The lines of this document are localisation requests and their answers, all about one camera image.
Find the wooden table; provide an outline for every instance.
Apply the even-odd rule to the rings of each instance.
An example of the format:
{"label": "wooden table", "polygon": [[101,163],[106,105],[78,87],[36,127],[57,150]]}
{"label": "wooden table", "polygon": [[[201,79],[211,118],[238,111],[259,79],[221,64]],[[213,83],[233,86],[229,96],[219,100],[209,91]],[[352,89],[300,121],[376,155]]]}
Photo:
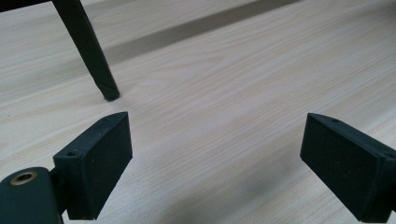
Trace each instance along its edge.
{"label": "wooden table", "polygon": [[396,3],[268,2],[82,1],[112,103],[51,3],[1,13],[0,178],[128,111],[134,158],[96,223],[358,223],[301,161],[304,123],[396,147]]}

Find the black chair leg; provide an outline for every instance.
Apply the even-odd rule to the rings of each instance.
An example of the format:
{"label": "black chair leg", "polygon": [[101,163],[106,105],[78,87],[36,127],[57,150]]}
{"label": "black chair leg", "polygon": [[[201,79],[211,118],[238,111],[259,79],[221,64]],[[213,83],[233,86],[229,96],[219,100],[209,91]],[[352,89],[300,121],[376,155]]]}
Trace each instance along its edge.
{"label": "black chair leg", "polygon": [[52,3],[105,99],[113,101],[119,98],[120,92],[111,75],[105,54],[102,52],[80,0],[52,0]]}

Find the light wood grain surface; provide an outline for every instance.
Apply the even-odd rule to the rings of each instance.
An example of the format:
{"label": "light wood grain surface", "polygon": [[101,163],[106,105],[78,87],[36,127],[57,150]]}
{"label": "light wood grain surface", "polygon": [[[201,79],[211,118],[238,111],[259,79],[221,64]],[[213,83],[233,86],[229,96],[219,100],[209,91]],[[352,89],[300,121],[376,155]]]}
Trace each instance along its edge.
{"label": "light wood grain surface", "polygon": [[308,112],[396,147],[396,2],[274,2],[83,0],[112,103],[51,3],[1,13],[0,178],[128,111],[134,158],[96,223],[358,223],[299,152]]}

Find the black 3d-printed part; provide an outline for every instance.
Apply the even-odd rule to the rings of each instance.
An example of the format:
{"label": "black 3d-printed part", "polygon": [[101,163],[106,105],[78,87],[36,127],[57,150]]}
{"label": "black 3d-printed part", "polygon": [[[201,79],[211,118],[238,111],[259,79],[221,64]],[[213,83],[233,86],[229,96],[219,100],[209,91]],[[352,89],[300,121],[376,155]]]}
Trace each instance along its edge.
{"label": "black 3d-printed part", "polygon": [[54,157],[57,178],[67,180],[70,219],[99,216],[111,191],[132,158],[126,112],[94,123]]}
{"label": "black 3d-printed part", "polygon": [[24,169],[1,182],[0,223],[63,223],[47,169]]}
{"label": "black 3d-printed part", "polygon": [[360,221],[387,222],[396,152],[344,122],[308,114],[301,158]]}

